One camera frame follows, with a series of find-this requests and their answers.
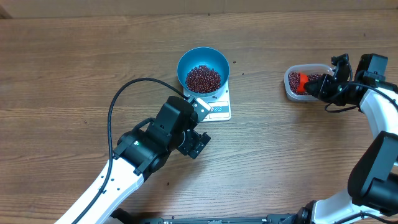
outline red object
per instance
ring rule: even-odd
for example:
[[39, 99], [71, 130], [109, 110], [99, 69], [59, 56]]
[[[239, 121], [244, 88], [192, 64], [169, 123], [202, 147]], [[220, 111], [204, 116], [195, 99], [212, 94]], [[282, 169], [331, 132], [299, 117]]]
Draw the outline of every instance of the red object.
[[305, 92], [304, 84], [306, 84], [307, 82], [308, 82], [308, 76], [300, 72], [300, 84], [298, 84], [297, 93]]

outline robotic arm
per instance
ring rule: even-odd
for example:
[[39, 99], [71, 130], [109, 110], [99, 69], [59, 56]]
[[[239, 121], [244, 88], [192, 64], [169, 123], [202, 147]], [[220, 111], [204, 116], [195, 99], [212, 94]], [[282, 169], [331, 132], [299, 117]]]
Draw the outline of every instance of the robotic arm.
[[[261, 220], [262, 224], [341, 224], [398, 213], [398, 175], [391, 173], [398, 161], [398, 105], [395, 102], [398, 87], [385, 82], [387, 58], [363, 55], [353, 82], [348, 55], [333, 57], [332, 64], [336, 66], [333, 76], [323, 74], [320, 79], [306, 83], [305, 89], [329, 104], [358, 107], [369, 121], [374, 141], [353, 169], [347, 189], [326, 200], [312, 201], [297, 214], [268, 215]], [[199, 98], [190, 96], [183, 100], [170, 96], [155, 119], [148, 118], [124, 133], [114, 150], [110, 181], [78, 222], [104, 223], [126, 197], [166, 163], [174, 149], [195, 159], [210, 137], [193, 129], [210, 109]], [[141, 131], [146, 124], [149, 124], [147, 130]], [[109, 161], [58, 224], [76, 221], [102, 188], [108, 166]]]

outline kitchen scale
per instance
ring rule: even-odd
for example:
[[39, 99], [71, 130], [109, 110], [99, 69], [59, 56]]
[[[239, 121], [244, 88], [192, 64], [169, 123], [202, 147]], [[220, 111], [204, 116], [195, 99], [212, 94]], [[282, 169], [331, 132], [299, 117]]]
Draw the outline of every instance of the kitchen scale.
[[[214, 68], [221, 77], [221, 87], [211, 93], [195, 93], [187, 88], [185, 80], [191, 69], [206, 65]], [[185, 53], [177, 65], [177, 77], [184, 88], [185, 96], [201, 98], [211, 106], [210, 112], [202, 122], [229, 121], [231, 119], [231, 100], [229, 98], [229, 64], [224, 55], [210, 47], [198, 47]]]

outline brown wood surface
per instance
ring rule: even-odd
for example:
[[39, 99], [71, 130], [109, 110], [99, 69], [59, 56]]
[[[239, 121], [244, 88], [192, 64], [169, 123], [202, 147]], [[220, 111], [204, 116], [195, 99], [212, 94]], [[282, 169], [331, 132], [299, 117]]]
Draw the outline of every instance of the brown wood surface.
[[13, 18], [396, 9], [398, 0], [0, 0]]
[[[345, 52], [355, 69], [374, 52], [389, 57], [387, 81], [398, 83], [397, 25], [397, 10], [1, 20], [0, 223], [60, 218], [105, 165], [106, 115], [119, 87], [152, 77], [181, 89], [179, 58], [204, 45], [231, 66], [232, 120], [200, 124], [212, 139], [198, 159], [174, 152], [121, 207], [252, 217], [328, 198], [372, 142], [368, 122], [357, 111], [289, 101], [283, 75]], [[155, 83], [128, 88], [113, 139], [155, 116], [169, 95]]]

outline white scale base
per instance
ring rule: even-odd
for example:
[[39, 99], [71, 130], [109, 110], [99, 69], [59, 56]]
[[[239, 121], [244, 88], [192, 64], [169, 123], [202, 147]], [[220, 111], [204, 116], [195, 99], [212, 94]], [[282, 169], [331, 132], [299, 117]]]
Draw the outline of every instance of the white scale base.
[[[190, 93], [184, 89], [184, 95], [188, 96]], [[202, 122], [209, 121], [229, 121], [231, 119], [231, 101], [229, 100], [228, 82], [222, 90], [218, 91], [213, 96], [199, 97], [204, 102], [211, 106], [211, 110]]]

